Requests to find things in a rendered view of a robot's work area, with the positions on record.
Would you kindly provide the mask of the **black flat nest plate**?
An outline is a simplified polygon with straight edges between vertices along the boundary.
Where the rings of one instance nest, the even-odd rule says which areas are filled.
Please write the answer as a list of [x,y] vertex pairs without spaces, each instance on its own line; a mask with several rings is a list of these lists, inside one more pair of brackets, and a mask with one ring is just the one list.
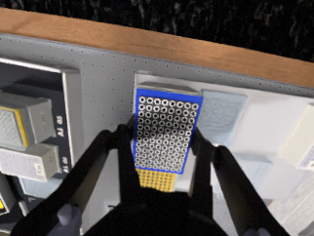
[[113,209],[115,206],[109,206],[107,207],[107,212],[109,212],[111,209]]

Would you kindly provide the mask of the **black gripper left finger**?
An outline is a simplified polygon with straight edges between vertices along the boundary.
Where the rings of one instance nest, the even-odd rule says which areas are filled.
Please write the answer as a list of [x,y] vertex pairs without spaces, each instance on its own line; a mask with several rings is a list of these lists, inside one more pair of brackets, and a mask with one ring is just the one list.
[[10,236],[78,236],[84,213],[111,149],[117,149],[123,236],[153,236],[131,143],[135,113],[111,133],[98,133],[59,187],[25,215]]

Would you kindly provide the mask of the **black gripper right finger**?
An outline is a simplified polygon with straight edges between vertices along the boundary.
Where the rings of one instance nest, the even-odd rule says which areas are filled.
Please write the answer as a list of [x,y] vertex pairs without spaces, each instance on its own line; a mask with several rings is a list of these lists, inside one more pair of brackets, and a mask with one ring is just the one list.
[[196,126],[190,148],[196,158],[183,236],[215,236],[211,164],[238,236],[292,236],[270,213],[228,147],[214,146]]

